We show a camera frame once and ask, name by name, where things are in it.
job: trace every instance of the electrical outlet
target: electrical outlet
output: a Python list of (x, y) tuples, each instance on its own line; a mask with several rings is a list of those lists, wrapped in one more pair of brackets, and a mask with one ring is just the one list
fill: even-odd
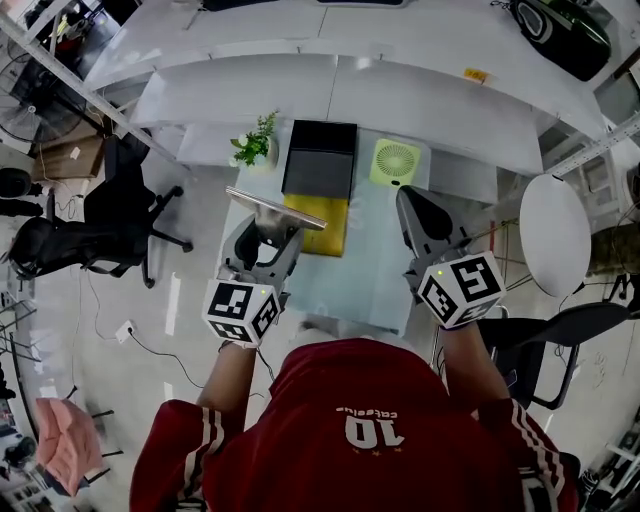
[(135, 325), (133, 325), (133, 321), (131, 320), (127, 320), (124, 324), (122, 324), (122, 327), (120, 327), (120, 329), (116, 331), (116, 338), (118, 339), (119, 343), (122, 344), (131, 337), (129, 329), (131, 329), (132, 332), (136, 332), (136, 327)]

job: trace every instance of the yellow mat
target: yellow mat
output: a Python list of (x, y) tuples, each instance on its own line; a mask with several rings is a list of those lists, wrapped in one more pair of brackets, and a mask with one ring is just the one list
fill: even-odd
[(302, 252), (342, 256), (347, 233), (349, 210), (347, 199), (287, 194), (284, 196), (284, 205), (327, 221), (327, 227), (324, 231), (305, 229)]

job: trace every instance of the small fan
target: small fan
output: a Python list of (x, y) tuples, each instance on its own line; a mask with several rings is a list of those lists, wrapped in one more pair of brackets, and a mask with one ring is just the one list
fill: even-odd
[(379, 139), (369, 179), (379, 185), (409, 185), (418, 169), (420, 148), (389, 139)]

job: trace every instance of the orange sticker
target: orange sticker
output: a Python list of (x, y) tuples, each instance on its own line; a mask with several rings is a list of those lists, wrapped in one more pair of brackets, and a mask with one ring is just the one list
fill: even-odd
[(464, 70), (464, 77), (483, 84), (489, 78), (489, 73), (479, 69), (467, 68)]

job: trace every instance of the fan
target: fan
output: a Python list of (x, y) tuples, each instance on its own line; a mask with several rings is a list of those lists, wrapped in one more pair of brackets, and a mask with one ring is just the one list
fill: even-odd
[(369, 179), (379, 185), (409, 185), (420, 162), (420, 148), (389, 139), (379, 139)]
[(24, 142), (64, 137), (85, 117), (86, 100), (31, 56), (0, 72), (0, 128)]

